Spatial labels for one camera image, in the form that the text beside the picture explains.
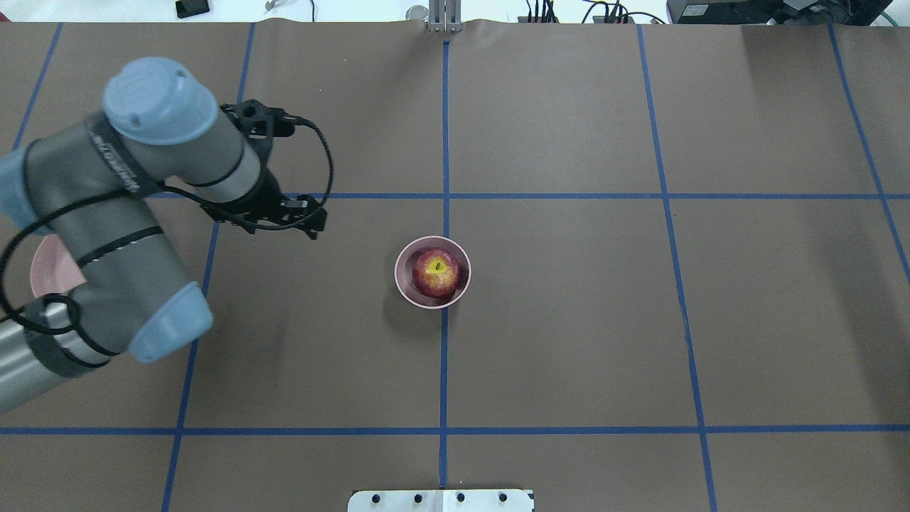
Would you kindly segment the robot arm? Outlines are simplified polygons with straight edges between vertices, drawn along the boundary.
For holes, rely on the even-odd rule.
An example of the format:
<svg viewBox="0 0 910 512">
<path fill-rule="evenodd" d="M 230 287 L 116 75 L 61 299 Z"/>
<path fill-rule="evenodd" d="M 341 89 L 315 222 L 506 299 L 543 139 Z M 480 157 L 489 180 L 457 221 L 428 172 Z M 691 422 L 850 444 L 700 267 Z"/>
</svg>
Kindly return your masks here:
<svg viewBox="0 0 910 512">
<path fill-rule="evenodd" d="M 321 200 L 289 200 L 267 162 L 276 137 L 297 127 L 327 139 L 304 117 L 260 101 L 218 104 L 181 65 L 147 56 L 105 85 L 100 111 L 2 159 L 2 214 L 18 233 L 2 270 L 32 235 L 58 236 L 82 275 L 68 292 L 14 306 L 2 294 L 2 411 L 129 353 L 152 363 L 213 324 L 147 198 L 169 192 L 216 223 L 248 233 L 324 229 Z"/>
</svg>

